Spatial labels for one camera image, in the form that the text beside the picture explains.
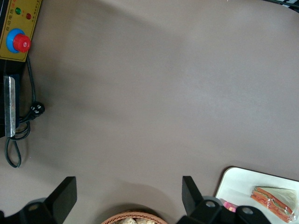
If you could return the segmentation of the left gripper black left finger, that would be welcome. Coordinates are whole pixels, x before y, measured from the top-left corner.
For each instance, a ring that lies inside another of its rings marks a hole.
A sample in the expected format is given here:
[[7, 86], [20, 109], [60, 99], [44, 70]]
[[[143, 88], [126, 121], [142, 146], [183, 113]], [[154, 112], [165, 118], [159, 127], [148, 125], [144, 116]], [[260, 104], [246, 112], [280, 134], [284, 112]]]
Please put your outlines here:
[[17, 213], [5, 217], [0, 212], [2, 224], [62, 224], [77, 202], [77, 180], [66, 177], [43, 201], [32, 201]]

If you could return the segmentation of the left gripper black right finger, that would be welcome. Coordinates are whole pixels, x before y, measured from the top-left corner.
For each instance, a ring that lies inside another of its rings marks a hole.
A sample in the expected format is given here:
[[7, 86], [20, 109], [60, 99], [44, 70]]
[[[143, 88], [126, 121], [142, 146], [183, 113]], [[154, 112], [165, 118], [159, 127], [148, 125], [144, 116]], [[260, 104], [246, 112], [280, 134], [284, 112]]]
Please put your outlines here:
[[182, 177], [182, 202], [186, 215], [178, 224], [269, 224], [268, 218], [257, 208], [239, 206], [229, 211], [213, 196], [202, 196], [191, 176]]

